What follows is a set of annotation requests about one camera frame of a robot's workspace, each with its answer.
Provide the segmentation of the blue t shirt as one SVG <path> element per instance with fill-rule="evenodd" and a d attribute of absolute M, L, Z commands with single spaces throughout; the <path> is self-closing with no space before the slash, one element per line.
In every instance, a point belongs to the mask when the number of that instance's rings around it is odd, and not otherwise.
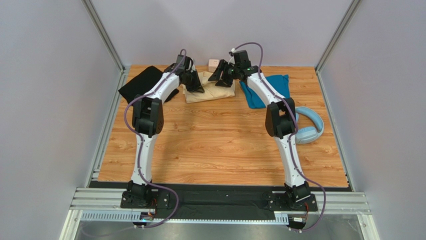
<path fill-rule="evenodd" d="M 250 109 L 264 109 L 266 107 L 263 100 L 273 98 L 275 94 L 289 98 L 289 75 L 262 75 L 263 83 L 246 84 L 240 81 L 240 87 L 245 95 L 247 105 Z"/>

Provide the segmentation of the beige t shirt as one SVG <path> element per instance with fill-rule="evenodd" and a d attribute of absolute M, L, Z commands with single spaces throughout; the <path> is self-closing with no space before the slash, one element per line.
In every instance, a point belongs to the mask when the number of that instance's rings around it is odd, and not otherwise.
<path fill-rule="evenodd" d="M 233 83 L 231 87 L 216 86 L 216 82 L 208 81 L 212 74 L 212 72 L 208 71 L 198 73 L 198 77 L 204 89 L 204 93 L 189 92 L 186 89 L 186 86 L 183 86 L 183 94 L 187 104 L 212 101 L 235 96 L 235 83 Z"/>

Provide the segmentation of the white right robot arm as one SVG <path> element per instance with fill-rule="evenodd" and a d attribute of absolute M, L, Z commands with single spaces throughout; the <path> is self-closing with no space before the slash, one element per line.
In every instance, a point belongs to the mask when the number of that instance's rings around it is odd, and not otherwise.
<path fill-rule="evenodd" d="M 297 203 L 311 196 L 306 177 L 303 174 L 296 147 L 295 102 L 280 94 L 260 72 L 257 66 L 250 62 L 231 63 L 220 60 L 217 68 L 209 79 L 220 86 L 229 85 L 233 80 L 246 81 L 266 106 L 265 128 L 274 138 L 285 170 L 285 197 L 292 203 Z"/>

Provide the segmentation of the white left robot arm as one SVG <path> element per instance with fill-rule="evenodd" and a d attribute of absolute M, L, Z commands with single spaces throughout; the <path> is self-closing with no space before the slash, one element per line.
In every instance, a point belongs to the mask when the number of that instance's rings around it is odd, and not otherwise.
<path fill-rule="evenodd" d="M 203 90 L 192 61 L 173 63 L 164 71 L 150 66 L 130 81 L 141 84 L 128 103 L 132 108 L 131 123 L 126 125 L 136 135 L 135 164 L 126 192 L 143 202 L 152 198 L 152 160 L 158 135 L 164 126 L 163 104 L 181 84 L 188 90 Z"/>

